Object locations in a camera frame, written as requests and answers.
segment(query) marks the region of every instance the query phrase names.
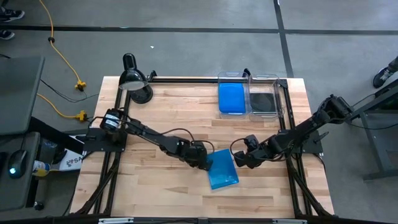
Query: computer mouse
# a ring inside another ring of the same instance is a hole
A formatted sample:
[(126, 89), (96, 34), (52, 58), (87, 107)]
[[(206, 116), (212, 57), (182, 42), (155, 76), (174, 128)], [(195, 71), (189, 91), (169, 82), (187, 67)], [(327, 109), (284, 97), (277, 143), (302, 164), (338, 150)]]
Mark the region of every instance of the computer mouse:
[(8, 159), (8, 174), (11, 178), (18, 179), (25, 174), (26, 154), (27, 152), (22, 149), (11, 154)]

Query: clear plastic bin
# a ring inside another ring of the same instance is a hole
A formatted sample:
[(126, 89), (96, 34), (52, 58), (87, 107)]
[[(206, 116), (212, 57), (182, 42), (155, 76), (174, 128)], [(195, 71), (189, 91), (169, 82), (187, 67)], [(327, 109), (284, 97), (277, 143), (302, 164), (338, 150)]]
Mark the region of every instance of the clear plastic bin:
[(279, 94), (277, 75), (251, 75), (249, 77), (249, 119), (251, 121), (274, 121), (278, 112), (275, 94)]
[(249, 113), (248, 75), (244, 72), (218, 74), (218, 109), (223, 119), (245, 118)]

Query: person's foot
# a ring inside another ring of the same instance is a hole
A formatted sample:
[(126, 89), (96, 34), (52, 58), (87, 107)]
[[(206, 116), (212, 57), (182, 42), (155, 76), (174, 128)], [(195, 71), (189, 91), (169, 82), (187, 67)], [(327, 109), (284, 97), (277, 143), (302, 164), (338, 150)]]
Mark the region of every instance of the person's foot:
[(379, 73), (377, 73), (373, 78), (373, 86), (375, 88), (380, 88), (386, 82), (386, 80), (394, 73), (391, 73), (387, 67), (382, 68)]
[(5, 7), (0, 7), (0, 22), (11, 22), (17, 19), (22, 19), (25, 12), (22, 10), (11, 10)]
[(15, 36), (15, 33), (8, 30), (0, 30), (1, 40), (11, 40)]

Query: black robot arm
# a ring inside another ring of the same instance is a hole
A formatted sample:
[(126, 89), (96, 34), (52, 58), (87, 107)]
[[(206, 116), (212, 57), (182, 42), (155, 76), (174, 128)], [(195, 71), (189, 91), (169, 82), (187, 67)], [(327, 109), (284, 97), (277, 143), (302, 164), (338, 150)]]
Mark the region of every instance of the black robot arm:
[(210, 170), (213, 164), (212, 160), (207, 159), (206, 147), (200, 141), (189, 141), (188, 139), (165, 136), (162, 133), (143, 125), (139, 120), (130, 118), (130, 121), (121, 121), (122, 111), (116, 109), (107, 110), (103, 118), (100, 128), (105, 130), (109, 135), (117, 136), (120, 132), (126, 132), (135, 136), (139, 136), (146, 141), (159, 146), (160, 150), (168, 156), (175, 157), (182, 162), (186, 162), (191, 167), (197, 167), (203, 170)]
[(247, 146), (246, 153), (239, 151), (234, 154), (234, 159), (239, 167), (248, 166), (255, 168), (264, 161), (278, 161), (275, 157), (285, 154), (289, 157), (295, 147), (308, 138), (309, 134), (322, 127), (324, 124), (341, 124), (350, 117), (352, 108), (342, 97), (330, 95), (325, 99), (311, 118), (290, 130), (280, 130), (277, 134), (260, 142), (254, 135), (244, 138)]

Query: yellow cord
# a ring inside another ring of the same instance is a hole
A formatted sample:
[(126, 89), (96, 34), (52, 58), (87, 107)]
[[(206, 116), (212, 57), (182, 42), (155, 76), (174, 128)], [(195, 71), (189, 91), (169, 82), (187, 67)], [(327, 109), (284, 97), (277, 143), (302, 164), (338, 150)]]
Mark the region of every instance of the yellow cord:
[[(47, 15), (49, 16), (50, 23), (51, 23), (51, 38), (54, 38), (54, 26), (53, 26), (53, 23), (52, 23), (52, 18), (51, 18), (50, 12), (49, 12), (49, 10), (47, 9), (47, 7), (45, 7), (45, 4), (42, 2), (42, 0), (39, 0), (39, 1), (40, 1), (40, 3), (42, 4), (42, 6), (43, 6), (43, 8), (45, 9), (45, 11), (47, 12)], [(78, 88), (78, 87), (77, 87), (78, 85), (81, 85), (83, 88), (86, 87), (86, 83), (85, 83), (85, 82), (82, 82), (82, 81), (80, 80), (79, 75), (77, 74), (76, 70), (69, 64), (68, 60), (67, 60), (67, 59), (61, 54), (61, 52), (54, 46), (54, 44), (53, 44), (53, 42), (52, 42), (51, 40), (50, 40), (49, 42), (50, 42), (52, 48), (59, 54), (59, 56), (61, 56), (61, 58), (65, 61), (65, 63), (70, 67), (70, 69), (71, 69), (71, 70), (74, 72), (74, 74), (76, 75), (77, 83), (78, 83), (78, 84), (75, 86), (75, 88)]]
[(49, 99), (47, 99), (46, 97), (44, 97), (43, 95), (37, 94), (37, 96), (43, 98), (43, 100), (45, 100), (45, 101), (47, 101), (48, 103), (50, 103), (50, 105), (52, 106), (52, 108), (54, 108), (54, 110), (55, 110), (59, 115), (63, 116), (64, 118), (76, 118), (76, 116), (67, 116), (67, 115), (64, 115), (63, 113), (61, 113), (61, 112), (54, 106), (54, 104), (51, 103), (51, 101), (50, 101)]

